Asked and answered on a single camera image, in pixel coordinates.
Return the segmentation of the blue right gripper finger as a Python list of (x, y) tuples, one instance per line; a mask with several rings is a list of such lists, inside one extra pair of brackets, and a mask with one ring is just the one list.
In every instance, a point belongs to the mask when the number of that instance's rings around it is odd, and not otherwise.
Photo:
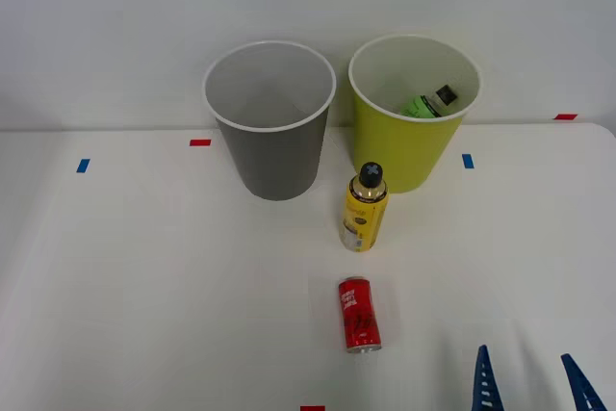
[(479, 347), (475, 361), (472, 411), (503, 411), (503, 403), (486, 345)]
[(606, 411), (600, 396), (574, 358), (569, 353), (565, 353), (561, 355), (561, 361), (569, 380), (576, 410)]

